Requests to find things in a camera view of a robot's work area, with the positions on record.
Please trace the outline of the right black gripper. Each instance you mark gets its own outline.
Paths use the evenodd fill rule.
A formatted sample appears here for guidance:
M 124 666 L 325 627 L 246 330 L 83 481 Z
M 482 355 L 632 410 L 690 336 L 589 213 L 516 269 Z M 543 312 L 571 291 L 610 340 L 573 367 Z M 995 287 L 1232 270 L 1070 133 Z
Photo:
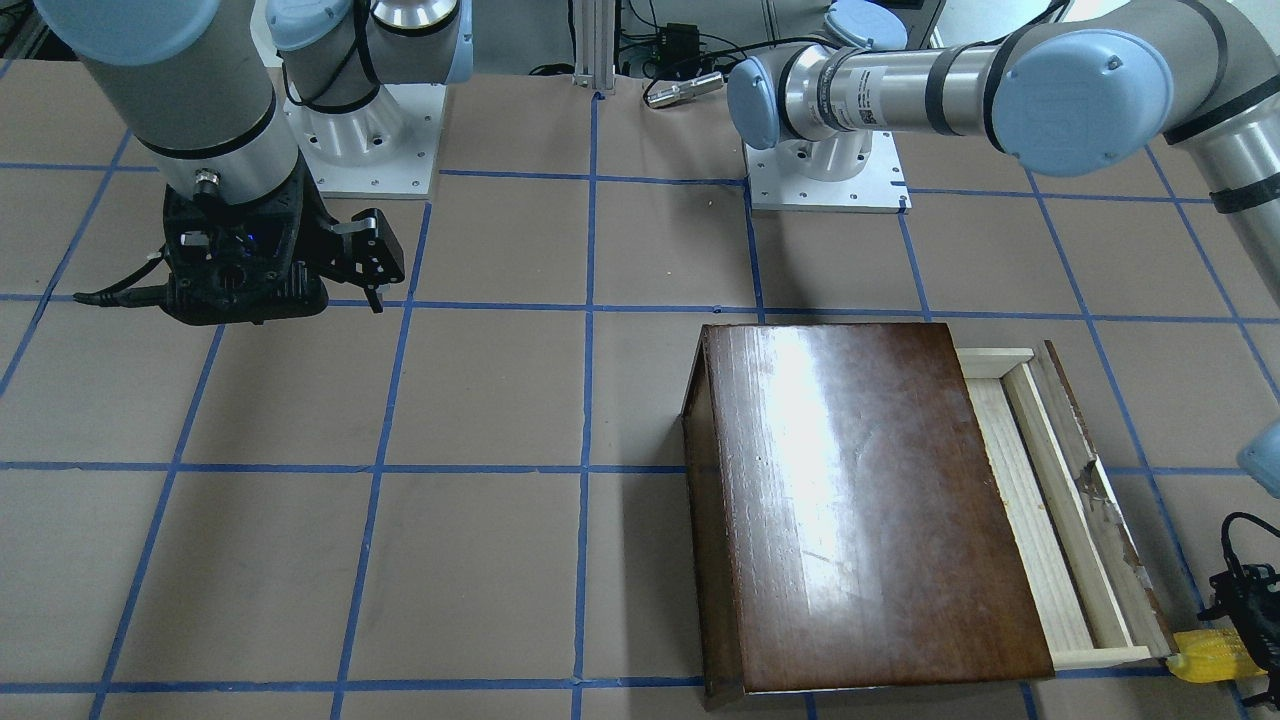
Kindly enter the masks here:
M 303 196 L 296 258 L 329 281 L 361 288 L 374 314 L 385 311 L 385 284 L 406 278 L 404 250 L 383 210 L 339 222 L 317 193 Z

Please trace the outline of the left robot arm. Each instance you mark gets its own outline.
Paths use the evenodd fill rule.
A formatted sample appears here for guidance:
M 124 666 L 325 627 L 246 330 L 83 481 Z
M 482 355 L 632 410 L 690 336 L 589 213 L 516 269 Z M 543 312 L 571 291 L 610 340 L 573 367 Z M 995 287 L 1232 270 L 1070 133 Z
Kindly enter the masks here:
M 1129 1 L 957 47 L 815 42 L 740 61 L 730 117 L 751 149 L 855 131 L 983 136 L 1039 176 L 1112 167 L 1153 138 L 1184 151 L 1277 292 L 1277 53 L 1228 1 Z

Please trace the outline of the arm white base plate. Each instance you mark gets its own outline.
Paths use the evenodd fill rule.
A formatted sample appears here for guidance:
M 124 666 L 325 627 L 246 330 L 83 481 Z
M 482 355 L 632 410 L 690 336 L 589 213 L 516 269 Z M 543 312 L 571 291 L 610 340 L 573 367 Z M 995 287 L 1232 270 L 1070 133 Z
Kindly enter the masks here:
M 786 102 L 764 122 L 758 97 L 730 115 L 744 138 L 776 128 L 771 149 L 745 145 L 753 206 L 772 211 L 904 213 L 908 187 L 893 136 L 884 129 L 831 128 L 818 102 Z
M 444 85 L 387 85 L 344 115 L 289 100 L 283 111 L 324 197 L 429 200 L 447 97 Z

